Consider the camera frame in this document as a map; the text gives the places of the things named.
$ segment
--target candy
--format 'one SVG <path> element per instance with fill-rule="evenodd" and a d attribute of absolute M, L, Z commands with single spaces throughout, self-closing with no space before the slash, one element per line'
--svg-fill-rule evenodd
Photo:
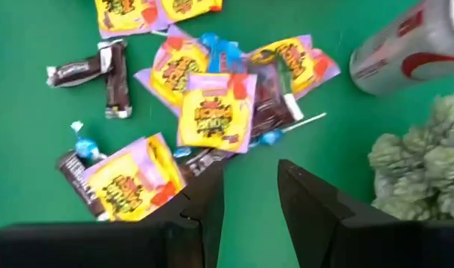
<path fill-rule="evenodd" d="M 222 0 L 156 0 L 159 16 L 168 24 L 189 19 L 208 11 L 220 11 Z"/>
<path fill-rule="evenodd" d="M 56 168 L 65 176 L 68 183 L 77 192 L 81 200 L 88 206 L 88 209 L 97 220 L 108 220 L 108 214 L 95 191 L 93 191 L 88 183 L 81 177 L 81 173 L 86 168 L 73 150 L 68 151 L 60 157 Z"/>
<path fill-rule="evenodd" d="M 98 48 L 101 51 L 109 50 L 112 52 L 112 70 L 105 75 L 106 118 L 128 118 L 132 113 L 127 84 L 126 46 L 126 42 L 122 39 L 98 43 Z"/>
<path fill-rule="evenodd" d="M 191 73 L 179 118 L 178 146 L 246 153 L 256 82 L 255 74 Z"/>
<path fill-rule="evenodd" d="M 135 77 L 179 116 L 188 74 L 206 71 L 207 56 L 208 52 L 194 39 L 169 36 L 156 53 L 153 67 L 138 71 Z"/>
<path fill-rule="evenodd" d="M 190 183 L 196 177 L 200 176 L 208 167 L 215 162 L 224 162 L 236 156 L 224 150 L 208 148 L 202 150 L 191 159 L 179 165 L 182 177 L 187 183 Z"/>
<path fill-rule="evenodd" d="M 95 56 L 62 66 L 47 67 L 47 85 L 50 87 L 78 86 L 112 69 L 112 53 L 109 49 L 99 50 Z"/>
<path fill-rule="evenodd" d="M 160 133 L 134 141 L 83 171 L 82 177 L 111 221 L 141 220 L 185 187 Z"/>
<path fill-rule="evenodd" d="M 219 38 L 215 33 L 204 33 L 199 42 L 209 50 L 209 73 L 244 73 L 245 64 L 242 61 L 242 51 L 236 42 Z"/>
<path fill-rule="evenodd" d="M 266 45 L 250 53 L 249 59 L 255 64 L 271 63 L 276 54 L 284 58 L 292 72 L 292 91 L 296 99 L 340 73 L 331 58 L 313 48 L 309 35 Z"/>
<path fill-rule="evenodd" d="M 249 65 L 248 70 L 250 74 L 258 75 L 251 139 L 295 122 L 284 100 L 275 64 Z"/>
<path fill-rule="evenodd" d="M 92 161 L 100 161 L 106 158 L 106 155 L 100 153 L 96 142 L 89 138 L 84 138 L 80 135 L 80 130 L 83 127 L 83 123 L 80 121 L 75 121 L 71 123 L 70 126 L 75 135 L 77 136 L 77 143 L 75 144 L 75 151 L 77 155 L 84 159 L 89 159 Z"/>
<path fill-rule="evenodd" d="M 174 158 L 182 158 L 182 157 L 189 156 L 191 153 L 192 153 L 192 149 L 190 147 L 180 147 L 174 151 L 173 155 L 174 155 Z"/>
<path fill-rule="evenodd" d="M 221 0 L 95 0 L 102 38 L 162 30 L 184 19 L 222 9 Z"/>

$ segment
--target white lollipop stick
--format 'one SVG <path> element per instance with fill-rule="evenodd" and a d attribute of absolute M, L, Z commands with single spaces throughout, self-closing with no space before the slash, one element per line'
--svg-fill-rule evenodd
<path fill-rule="evenodd" d="M 159 36 L 167 36 L 167 33 L 161 31 L 151 31 L 152 34 L 159 35 Z"/>
<path fill-rule="evenodd" d="M 290 130 L 294 130 L 294 129 L 297 128 L 297 127 L 303 126 L 304 124 L 308 124 L 308 123 L 310 123 L 310 122 L 312 122 L 312 121 L 315 121 L 315 120 L 318 120 L 318 119 L 320 119 L 320 118 L 322 118 L 322 117 L 325 117 L 326 114 L 327 114 L 326 112 L 323 112 L 321 115 L 317 115 L 317 116 L 314 116 L 314 117 L 312 117 L 312 118 L 308 118 L 308 119 L 306 119 L 306 120 L 304 120 L 304 121 L 302 121 L 302 122 L 299 122 L 299 123 L 294 124 L 294 125 L 292 125 L 292 126 L 286 127 L 286 128 L 284 128 L 284 129 L 282 129 L 281 132 L 287 133 L 287 132 L 289 132 Z"/>

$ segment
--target brown candy wrapper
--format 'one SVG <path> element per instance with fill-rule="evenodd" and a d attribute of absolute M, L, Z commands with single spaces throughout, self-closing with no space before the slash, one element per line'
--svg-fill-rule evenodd
<path fill-rule="evenodd" d="M 47 85 L 50 87 L 78 86 L 111 70 L 111 50 L 99 50 L 92 57 L 62 66 L 47 67 Z"/>
<path fill-rule="evenodd" d="M 126 46 L 126 42 L 122 39 L 98 43 L 101 51 L 110 49 L 112 53 L 112 70 L 105 75 L 106 118 L 128 118 L 132 113 L 127 84 Z"/>
<path fill-rule="evenodd" d="M 282 91 L 273 64 L 249 66 L 250 74 L 257 74 L 254 117 L 251 140 L 276 128 L 295 122 L 282 98 Z"/>
<path fill-rule="evenodd" d="M 68 183 L 77 192 L 81 200 L 88 206 L 88 209 L 97 220 L 108 220 L 108 215 L 101 204 L 100 199 L 81 176 L 81 173 L 86 167 L 73 150 L 68 151 L 60 157 L 60 160 L 57 163 L 57 169 L 63 173 Z"/>
<path fill-rule="evenodd" d="M 214 162 L 224 162 L 233 156 L 236 156 L 236 154 L 214 148 L 208 148 L 202 150 L 200 153 L 196 154 L 186 162 L 179 164 L 178 167 L 181 170 L 182 177 L 184 178 L 186 183 L 189 184 L 192 179 L 198 177 Z"/>

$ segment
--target soda can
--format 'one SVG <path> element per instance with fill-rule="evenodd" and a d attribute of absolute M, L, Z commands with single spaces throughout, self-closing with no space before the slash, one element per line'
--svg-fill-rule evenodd
<path fill-rule="evenodd" d="M 383 95 L 454 74 L 454 0 L 423 0 L 351 55 L 363 91 Z"/>

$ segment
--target green table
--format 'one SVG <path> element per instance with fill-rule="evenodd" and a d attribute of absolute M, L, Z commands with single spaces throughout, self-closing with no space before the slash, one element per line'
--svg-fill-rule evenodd
<path fill-rule="evenodd" d="M 306 116 L 328 116 L 258 147 L 226 168 L 226 213 L 219 267 L 297 267 L 278 199 L 279 159 L 290 159 L 359 200 L 374 196 L 367 154 L 382 133 L 403 134 L 426 120 L 433 97 L 454 92 L 454 77 L 376 98 L 348 75 L 355 47 L 417 0 L 225 0 L 179 26 L 193 36 L 215 31 L 244 51 L 312 34 L 343 74 L 300 100 Z M 113 153 L 142 135 L 162 132 L 175 147 L 176 118 L 130 77 L 134 113 L 106 120 L 104 82 L 50 89 L 45 67 L 93 54 L 100 36 L 92 0 L 0 1 L 0 226 L 19 222 L 90 221 L 92 216 L 54 163 L 74 145 L 69 125 Z M 130 74 L 151 66 L 163 38 L 127 37 Z"/>

